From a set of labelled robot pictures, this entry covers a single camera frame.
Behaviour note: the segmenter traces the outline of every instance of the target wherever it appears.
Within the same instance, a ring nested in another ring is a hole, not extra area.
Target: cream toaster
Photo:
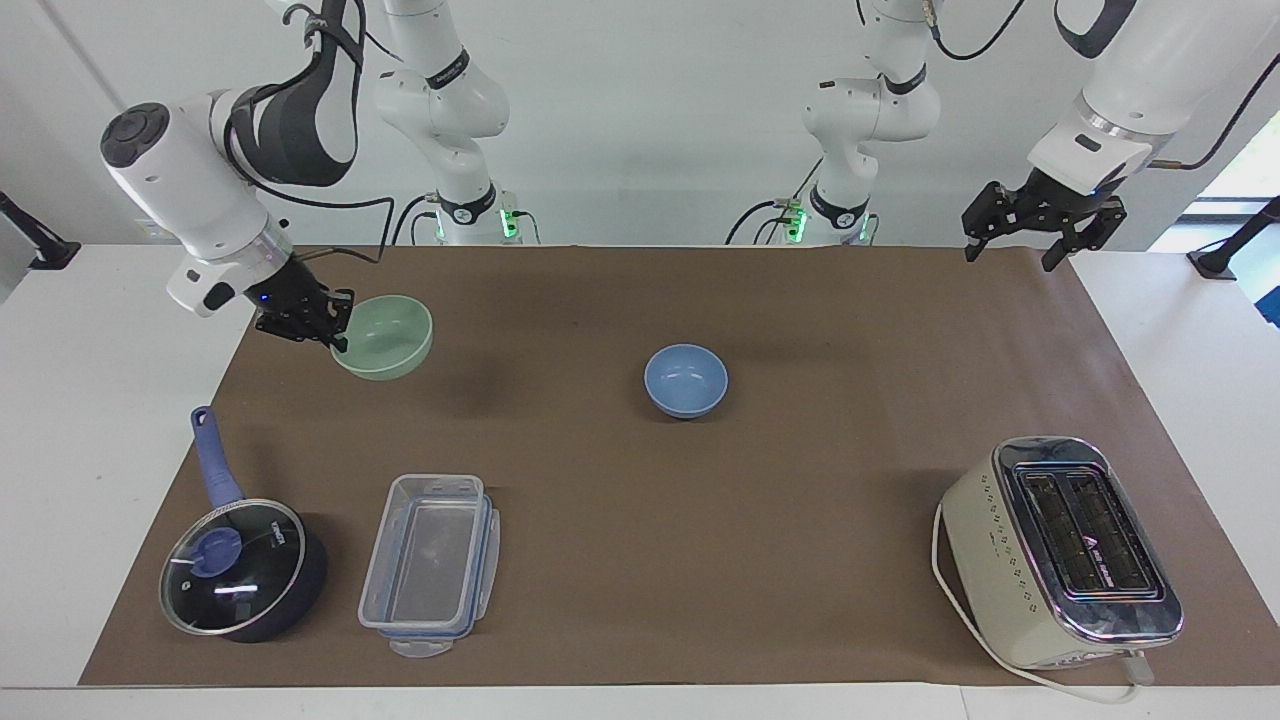
[[[1084,441],[1001,443],[946,492],[941,515],[982,639],[1015,667],[1140,655],[1183,628],[1133,507]]]

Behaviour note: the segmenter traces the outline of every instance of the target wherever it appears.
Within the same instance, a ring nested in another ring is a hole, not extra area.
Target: black pot
[[[227,468],[209,407],[191,414],[214,510],[182,536],[160,574],[160,607],[175,628],[234,642],[270,639],[315,603],[328,555],[297,512],[246,500]]]

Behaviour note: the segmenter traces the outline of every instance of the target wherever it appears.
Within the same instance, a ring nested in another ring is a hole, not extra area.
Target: clear container lid
[[[271,500],[219,507],[178,541],[160,575],[165,616],[192,634],[232,632],[270,610],[306,552],[302,524]]]

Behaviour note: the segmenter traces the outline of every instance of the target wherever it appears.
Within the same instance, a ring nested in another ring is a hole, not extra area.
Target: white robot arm
[[[378,111],[435,170],[445,243],[520,242],[515,199],[489,177],[476,138],[507,127],[507,95],[458,41],[447,0],[384,0],[393,45],[410,69],[385,73]]]
[[[805,128],[822,145],[818,182],[804,199],[806,223],[797,242],[835,245],[861,231],[879,169],[863,154],[869,140],[919,140],[937,126],[938,92],[925,72],[929,28],[920,0],[873,0],[867,59],[876,79],[823,82],[805,106]]]
[[[314,47],[301,73],[136,105],[110,122],[100,150],[115,182],[188,252],[169,281],[174,300],[207,316],[246,295],[259,329],[344,348],[353,293],[315,279],[247,182],[329,186],[356,156],[364,4],[323,0],[319,13],[294,5],[285,22],[297,10]]]
[[[988,183],[965,210],[966,258],[1021,229],[1062,234],[1043,258],[1046,270],[1102,247],[1125,218],[1116,188],[1155,159],[1277,18],[1280,0],[1055,3],[1062,38],[1096,58],[1093,76],[1032,149],[1027,183],[1014,191]]]

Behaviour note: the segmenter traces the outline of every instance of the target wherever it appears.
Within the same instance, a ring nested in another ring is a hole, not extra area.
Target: white table
[[[1152,688],[1117,708],[1039,688],[829,684],[617,688],[73,689],[248,324],[174,305],[182,250],[90,246],[0,305],[0,717],[1272,717],[1280,687]],[[1178,255],[1089,254],[1076,272],[1210,506],[1280,616],[1271,555],[1280,333]],[[1155,277],[1172,268],[1179,282]],[[1204,382],[1213,378],[1212,383]]]

